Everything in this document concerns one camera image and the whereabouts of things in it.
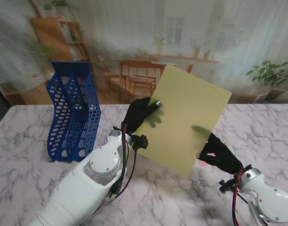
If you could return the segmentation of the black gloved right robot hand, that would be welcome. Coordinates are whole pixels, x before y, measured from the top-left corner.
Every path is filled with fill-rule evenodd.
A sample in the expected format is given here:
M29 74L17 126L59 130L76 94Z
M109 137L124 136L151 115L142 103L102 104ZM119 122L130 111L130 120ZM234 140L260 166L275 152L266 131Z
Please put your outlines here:
M210 134L197 159L232 175L239 173L243 169L243 164L213 133Z

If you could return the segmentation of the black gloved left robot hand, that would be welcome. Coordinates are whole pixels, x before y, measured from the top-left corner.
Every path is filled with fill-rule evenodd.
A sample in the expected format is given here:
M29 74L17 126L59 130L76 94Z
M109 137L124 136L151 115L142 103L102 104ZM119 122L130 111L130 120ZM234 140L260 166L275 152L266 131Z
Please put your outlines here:
M142 125L144 120L161 106L160 101L149 105L150 100L150 97L145 97L136 99L130 104L126 116L121 123L121 127L125 129L127 134L133 134Z

